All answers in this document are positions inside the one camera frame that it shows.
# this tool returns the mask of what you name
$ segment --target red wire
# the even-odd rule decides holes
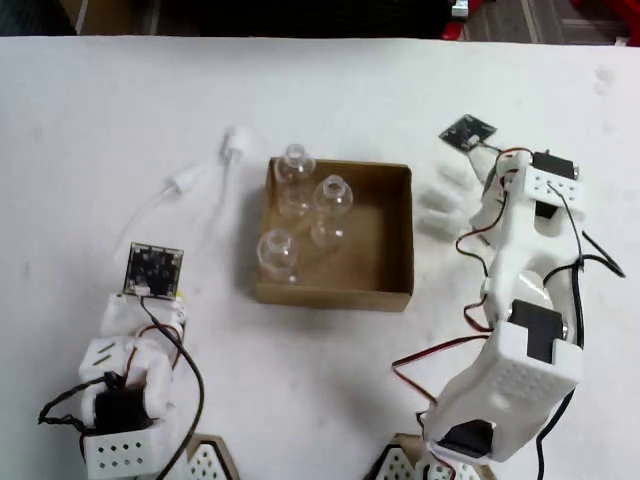
[[[431,451],[431,455],[433,455],[433,458],[435,458],[441,464],[443,464],[445,467],[451,470],[451,478],[449,480],[456,480],[456,469],[453,468],[453,466],[449,462],[447,462],[446,460],[443,460],[442,458],[437,456],[435,453],[433,453],[433,451]]]
[[[502,158],[503,155],[506,155],[508,153],[512,153],[512,152],[528,152],[530,155],[533,156],[533,152],[531,150],[529,150],[528,148],[523,148],[523,147],[513,147],[513,148],[508,148],[502,152],[500,152],[497,156],[496,156],[496,161],[494,164],[494,171],[496,172],[497,175],[497,167],[498,167],[498,162],[500,161],[500,159]],[[517,168],[512,168],[510,170],[507,170],[506,173],[516,173],[518,171]],[[502,186],[502,189],[504,191],[504,177],[500,178],[498,180],[498,182],[500,183],[500,185]],[[458,253],[467,256],[467,257],[471,257],[471,258],[475,258],[476,260],[478,260],[481,264],[482,264],[482,271],[484,272],[484,276],[485,278],[489,276],[489,269],[487,268],[487,264],[484,261],[484,259],[473,252],[470,252],[468,250],[463,250],[462,248],[460,248],[460,243],[462,242],[462,240],[464,240],[465,238],[469,238],[473,235],[478,235],[480,233],[484,233],[484,232],[488,232],[489,230],[491,230],[492,228],[494,228],[498,222],[500,221],[500,219],[502,218],[502,215],[504,214],[504,210],[507,207],[507,197],[508,194],[506,191],[504,191],[504,201],[502,202],[502,207],[500,208],[500,212],[498,213],[498,216],[496,217],[496,219],[491,222],[490,225],[487,225],[484,228],[479,228],[479,229],[473,229],[470,232],[467,232],[463,235],[461,235],[460,237],[458,237],[458,239],[456,240],[456,250]],[[481,307],[482,305],[484,305],[484,302],[487,300],[487,296],[483,295],[482,299],[479,302],[476,303],[471,303],[469,305],[466,305],[463,309],[463,315],[465,320],[467,321],[467,323],[469,324],[469,326],[471,328],[473,328],[474,330],[476,330],[477,332],[481,332],[481,333],[488,333],[488,332],[492,332],[493,328],[491,327],[484,327],[482,325],[480,325],[480,323],[478,323],[473,317],[471,317],[471,315],[469,315],[469,310],[473,310],[474,308],[478,308]]]
[[[401,358],[400,360],[396,360],[395,362],[393,362],[391,364],[391,369],[393,370],[393,373],[395,373],[401,380],[403,380],[406,383],[408,383],[411,387],[413,387],[418,392],[420,392],[424,397],[426,397],[427,400],[429,400],[429,402],[433,403],[434,405],[437,405],[438,404],[438,400],[436,399],[436,397],[434,397],[431,393],[429,393],[427,390],[422,388],[416,382],[411,380],[409,377],[407,377],[403,373],[401,373],[398,370],[398,368],[402,367],[404,365],[408,365],[409,363],[415,362],[416,360],[420,360],[421,358],[429,356],[432,353],[436,353],[436,352],[439,352],[439,351],[442,351],[442,350],[447,350],[447,349],[449,349],[451,347],[455,347],[455,346],[461,345],[463,343],[470,342],[472,340],[479,340],[479,339],[486,340],[487,338],[489,338],[487,335],[472,335],[470,337],[454,338],[453,340],[449,340],[449,341],[443,342],[443,343],[441,343],[439,345],[435,345],[433,347],[427,348],[426,350],[422,350],[420,352],[417,352],[417,353],[414,353],[412,355],[409,355],[408,357],[404,357],[404,358]]]
[[[469,326],[471,328],[473,328],[476,332],[481,332],[481,333],[493,332],[493,328],[484,327],[484,326],[480,325],[480,323],[478,323],[478,321],[476,321],[471,315],[469,315],[469,310],[473,310],[474,308],[481,307],[482,305],[484,305],[484,302],[486,300],[487,300],[487,295],[485,294],[485,295],[482,296],[482,298],[480,299],[479,302],[470,303],[469,305],[466,305],[464,307],[464,309],[462,310],[462,313],[464,315],[464,319],[467,321]]]

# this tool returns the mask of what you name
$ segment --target robotic arm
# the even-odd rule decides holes
[[[484,235],[496,249],[481,288],[492,332],[424,417],[427,450],[456,462],[509,459],[582,378],[582,317],[570,270],[546,284],[552,310],[513,293],[525,271],[542,278],[581,261],[576,232],[584,221],[584,193],[577,169],[546,153],[500,155],[472,224],[490,225],[500,212]]]

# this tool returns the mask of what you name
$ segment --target clear glass vial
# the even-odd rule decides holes
[[[292,144],[276,161],[278,209],[284,217],[302,217],[311,210],[316,161],[302,145]]]
[[[298,244],[281,228],[271,230],[258,242],[258,262],[264,274],[275,282],[295,283]]]
[[[338,175],[329,175],[313,195],[311,238],[325,251],[336,250],[344,240],[344,216],[353,205],[353,191]]]

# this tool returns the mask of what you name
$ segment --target open cardboard box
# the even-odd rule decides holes
[[[315,308],[400,312],[413,293],[411,170],[406,165],[318,160],[314,182],[331,174],[351,186],[354,204],[345,218],[340,249],[320,251],[310,236],[312,216],[290,220],[278,211],[271,159],[261,233],[284,228],[298,241],[297,283],[258,274],[256,296],[264,303]]]

